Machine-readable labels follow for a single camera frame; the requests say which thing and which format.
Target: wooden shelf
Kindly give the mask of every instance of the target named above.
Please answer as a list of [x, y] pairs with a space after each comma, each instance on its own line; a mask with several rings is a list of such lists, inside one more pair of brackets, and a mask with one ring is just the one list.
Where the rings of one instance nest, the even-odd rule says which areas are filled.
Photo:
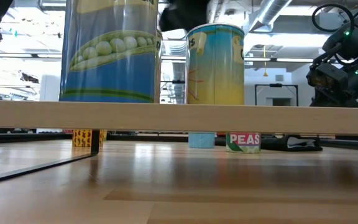
[[0, 128], [358, 135], [358, 108], [0, 101]]

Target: green and white can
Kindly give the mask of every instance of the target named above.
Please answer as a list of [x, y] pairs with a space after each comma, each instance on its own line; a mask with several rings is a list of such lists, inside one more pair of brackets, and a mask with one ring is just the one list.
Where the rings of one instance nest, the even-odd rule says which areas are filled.
[[260, 153], [259, 133], [226, 133], [228, 152]]

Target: green peas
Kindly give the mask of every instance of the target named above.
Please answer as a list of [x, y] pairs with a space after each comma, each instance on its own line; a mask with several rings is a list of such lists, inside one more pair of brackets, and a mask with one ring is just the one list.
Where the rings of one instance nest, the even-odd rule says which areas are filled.
[[144, 37], [138, 37], [136, 38], [136, 41], [137, 41], [137, 45], [140, 47], [147, 46], [147, 41]]
[[110, 44], [113, 52], [124, 52], [126, 49], [124, 41], [118, 38], [111, 39]]
[[82, 71], [130, 57], [153, 53], [155, 36], [137, 30], [116, 30], [85, 43], [70, 62], [71, 71]]
[[107, 41], [101, 41], [100, 43], [96, 44], [95, 48], [99, 55], [109, 55], [112, 52], [111, 45]]
[[82, 53], [82, 57], [84, 59], [91, 59], [98, 56], [98, 52], [94, 47], [87, 47], [84, 49], [84, 52]]
[[147, 38], [147, 45], [152, 45], [153, 44], [153, 40], [151, 38]]
[[124, 43], [127, 49], [135, 49], [137, 47], [137, 42], [133, 37], [124, 37]]

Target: can label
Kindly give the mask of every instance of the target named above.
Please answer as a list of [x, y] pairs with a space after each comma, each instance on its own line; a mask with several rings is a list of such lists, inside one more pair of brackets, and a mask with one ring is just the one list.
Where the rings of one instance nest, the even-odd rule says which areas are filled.
[[213, 24], [188, 34], [187, 103], [244, 104], [244, 33]]
[[153, 103], [156, 0], [68, 0], [60, 101]]
[[157, 31], [157, 48], [155, 52], [155, 99], [154, 103], [160, 103], [160, 92], [161, 92], [161, 41], [162, 33]]
[[226, 149], [229, 152], [260, 153], [260, 134], [227, 133]]

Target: black bag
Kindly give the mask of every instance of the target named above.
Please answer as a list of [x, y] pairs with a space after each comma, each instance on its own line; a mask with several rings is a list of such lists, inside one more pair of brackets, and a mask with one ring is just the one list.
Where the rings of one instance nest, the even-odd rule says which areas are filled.
[[320, 138], [291, 134], [284, 135], [282, 138], [262, 136], [261, 148], [286, 152], [322, 151], [323, 148], [319, 145], [319, 141]]

